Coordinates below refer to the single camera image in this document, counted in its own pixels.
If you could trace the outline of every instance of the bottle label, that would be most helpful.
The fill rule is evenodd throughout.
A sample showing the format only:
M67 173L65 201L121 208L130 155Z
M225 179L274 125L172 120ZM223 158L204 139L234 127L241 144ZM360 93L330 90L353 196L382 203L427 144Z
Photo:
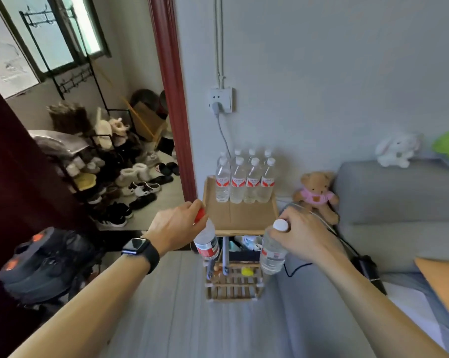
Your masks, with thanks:
M244 187L246 185L246 179L235 179L231 178L231 186L233 187Z
M195 242L195 246L198 249L198 253L200 253L200 255L203 257L214 256L219 248L218 239L216 238L216 236L213 237L213 239L207 244L198 244Z
M261 186L263 187L273 187L274 186L274 179L266 179L266 178L262 178L261 179Z
M248 187L257 187L259 186L259 181L261 179L250 179L248 178L247 182L246 182L246 186Z
M226 187L229 185L229 177L216 178L216 186Z
M286 257L286 253L272 253L267 251L264 247L261 253L268 259L273 260L284 260L284 258Z

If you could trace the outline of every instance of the window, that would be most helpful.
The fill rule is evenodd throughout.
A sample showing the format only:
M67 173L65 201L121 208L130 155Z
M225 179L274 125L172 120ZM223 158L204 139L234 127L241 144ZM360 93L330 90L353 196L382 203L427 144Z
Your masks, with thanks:
M40 81L84 64L86 51L109 55L92 0L0 0L0 14Z

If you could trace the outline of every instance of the dark red door frame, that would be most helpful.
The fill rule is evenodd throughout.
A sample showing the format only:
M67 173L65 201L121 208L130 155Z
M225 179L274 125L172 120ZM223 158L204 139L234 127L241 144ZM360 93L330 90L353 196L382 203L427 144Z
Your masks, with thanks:
M148 0L185 201L196 199L174 0Z

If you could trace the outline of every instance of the black shoe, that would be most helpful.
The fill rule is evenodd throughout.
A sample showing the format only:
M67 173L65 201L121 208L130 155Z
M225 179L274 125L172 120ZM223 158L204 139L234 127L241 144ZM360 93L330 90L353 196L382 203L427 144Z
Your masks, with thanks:
M130 207L128 207L124 203L114 202L110 206L107 207L107 213L110 216L123 216L126 219L129 219L133 216L133 211Z
M104 226L124 227L127 224L127 219L120 215L103 214L96 221Z
M151 204L157 199L157 195L150 193L149 195L138 197L135 201L130 203L130 208L132 210L143 209L146 205Z
M148 184L150 183L158 183L159 185L165 185L167 183L173 182L172 176L158 176L154 179L151 179L148 181Z

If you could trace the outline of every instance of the fuzzy slipper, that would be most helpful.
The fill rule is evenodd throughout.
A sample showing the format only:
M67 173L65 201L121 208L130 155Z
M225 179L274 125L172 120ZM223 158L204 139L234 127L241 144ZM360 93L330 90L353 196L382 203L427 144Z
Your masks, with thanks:
M171 176L173 174L172 170L167 167L165 163L158 163L155 166L157 172L160 172L164 176Z
M173 174L174 174L175 176L179 176L179 175L180 175L180 168L178 168L178 165L177 165L175 162L168 162L168 163L166 164L166 166L168 167L168 169L169 169L170 171L173 172Z

